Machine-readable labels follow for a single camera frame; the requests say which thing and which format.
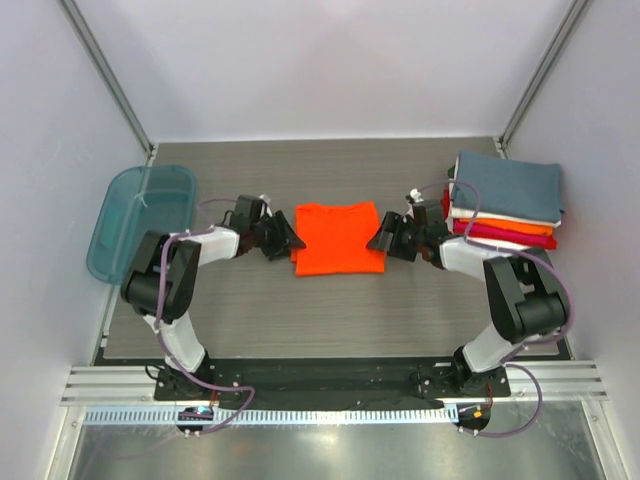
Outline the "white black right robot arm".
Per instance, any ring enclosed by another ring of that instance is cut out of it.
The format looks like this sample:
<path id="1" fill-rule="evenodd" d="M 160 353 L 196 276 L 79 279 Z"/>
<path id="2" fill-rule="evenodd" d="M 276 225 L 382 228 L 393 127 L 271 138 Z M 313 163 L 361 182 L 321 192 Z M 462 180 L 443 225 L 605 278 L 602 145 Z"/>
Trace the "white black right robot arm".
<path id="1" fill-rule="evenodd" d="M 406 214 L 388 211 L 367 248 L 405 261 L 421 257 L 484 283 L 490 323 L 457 348 L 448 375 L 462 395 L 483 391 L 506 360 L 557 336 L 569 323 L 568 294 L 545 250 L 493 247 L 453 234 L 435 201 L 411 202 Z"/>

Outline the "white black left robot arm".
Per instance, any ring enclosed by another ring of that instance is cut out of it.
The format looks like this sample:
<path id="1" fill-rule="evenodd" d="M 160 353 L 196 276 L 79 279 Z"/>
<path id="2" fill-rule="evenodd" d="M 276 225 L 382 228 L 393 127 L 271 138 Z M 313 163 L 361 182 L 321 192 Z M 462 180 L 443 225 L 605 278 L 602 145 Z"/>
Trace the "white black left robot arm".
<path id="1" fill-rule="evenodd" d="M 224 213 L 200 231 L 147 232 L 121 285 L 122 300 L 150 326 L 164 356 L 157 382 L 198 391 L 244 392 L 216 386 L 210 356 L 193 327 L 189 308 L 199 269 L 237 259 L 259 249 L 273 261 L 304 249 L 285 214 L 271 209 L 267 196 L 240 195 Z"/>

